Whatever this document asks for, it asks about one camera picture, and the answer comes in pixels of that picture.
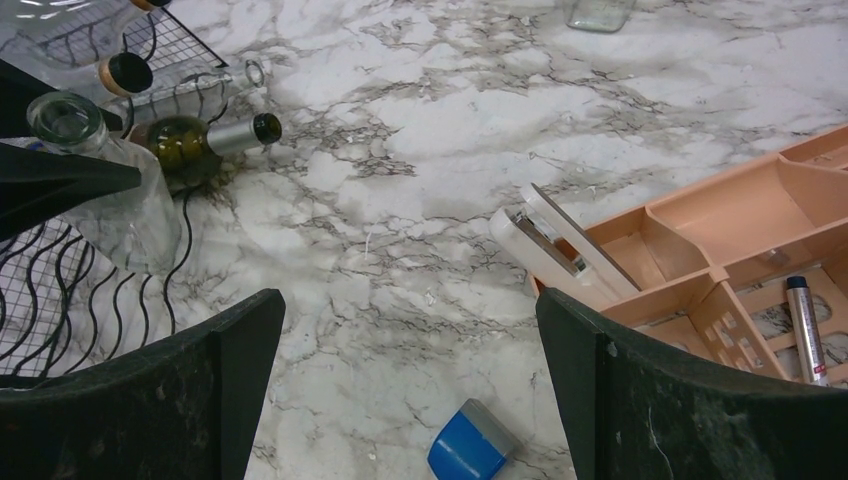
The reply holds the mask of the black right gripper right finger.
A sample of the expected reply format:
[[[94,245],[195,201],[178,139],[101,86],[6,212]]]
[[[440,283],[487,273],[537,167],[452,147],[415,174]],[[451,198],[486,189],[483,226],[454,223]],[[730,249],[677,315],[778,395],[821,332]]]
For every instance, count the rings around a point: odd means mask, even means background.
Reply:
[[[536,318],[580,479],[843,479],[847,393],[726,367],[553,288]]]

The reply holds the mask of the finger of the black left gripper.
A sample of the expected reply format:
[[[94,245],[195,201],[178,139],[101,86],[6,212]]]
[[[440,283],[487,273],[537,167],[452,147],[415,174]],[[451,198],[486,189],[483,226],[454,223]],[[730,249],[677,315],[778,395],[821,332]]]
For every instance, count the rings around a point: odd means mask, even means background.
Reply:
[[[135,167],[80,155],[1,146],[1,239],[87,201],[141,184]]]

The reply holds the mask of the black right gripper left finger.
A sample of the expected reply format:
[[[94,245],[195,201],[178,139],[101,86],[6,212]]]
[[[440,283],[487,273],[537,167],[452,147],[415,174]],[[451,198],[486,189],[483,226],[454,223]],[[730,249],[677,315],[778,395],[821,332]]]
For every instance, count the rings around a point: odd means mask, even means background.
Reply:
[[[264,289],[55,378],[1,379],[5,479],[241,479],[286,304]]]

